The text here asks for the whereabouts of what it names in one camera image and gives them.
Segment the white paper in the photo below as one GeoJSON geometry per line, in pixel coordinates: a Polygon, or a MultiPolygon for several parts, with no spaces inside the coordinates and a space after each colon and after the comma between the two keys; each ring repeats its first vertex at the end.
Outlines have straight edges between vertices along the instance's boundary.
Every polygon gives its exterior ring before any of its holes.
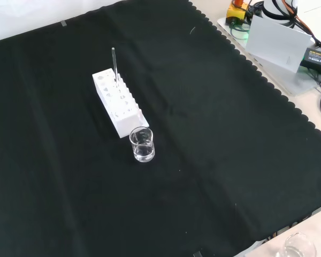
{"type": "Polygon", "coordinates": [[[246,51],[296,72],[311,36],[268,19],[253,16],[246,51]]]}

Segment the black tablecloth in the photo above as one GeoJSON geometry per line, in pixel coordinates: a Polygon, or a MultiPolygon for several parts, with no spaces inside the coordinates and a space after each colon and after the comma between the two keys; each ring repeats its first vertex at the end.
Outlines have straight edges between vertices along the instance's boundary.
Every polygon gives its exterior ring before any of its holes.
{"type": "Polygon", "coordinates": [[[320,132],[187,1],[66,22],[0,41],[0,256],[233,256],[321,206],[320,132]],[[147,164],[91,78],[111,47],[147,164]]]}

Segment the power adapter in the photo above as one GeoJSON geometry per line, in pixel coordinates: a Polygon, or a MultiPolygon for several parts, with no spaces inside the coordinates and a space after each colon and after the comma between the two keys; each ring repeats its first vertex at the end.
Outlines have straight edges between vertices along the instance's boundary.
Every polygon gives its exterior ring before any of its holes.
{"type": "Polygon", "coordinates": [[[300,65],[321,73],[321,51],[307,48],[300,65]]]}

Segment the clear liquid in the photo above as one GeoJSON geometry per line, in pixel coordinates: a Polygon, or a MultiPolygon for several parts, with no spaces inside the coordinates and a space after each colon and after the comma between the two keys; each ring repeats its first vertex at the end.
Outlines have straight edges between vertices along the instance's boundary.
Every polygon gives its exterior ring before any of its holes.
{"type": "Polygon", "coordinates": [[[286,246],[285,247],[285,253],[286,257],[309,257],[309,256],[304,256],[303,253],[299,249],[293,246],[286,246]]]}
{"type": "Polygon", "coordinates": [[[155,147],[147,146],[147,145],[140,145],[134,146],[133,154],[137,161],[139,162],[149,162],[155,156],[155,147]]]}

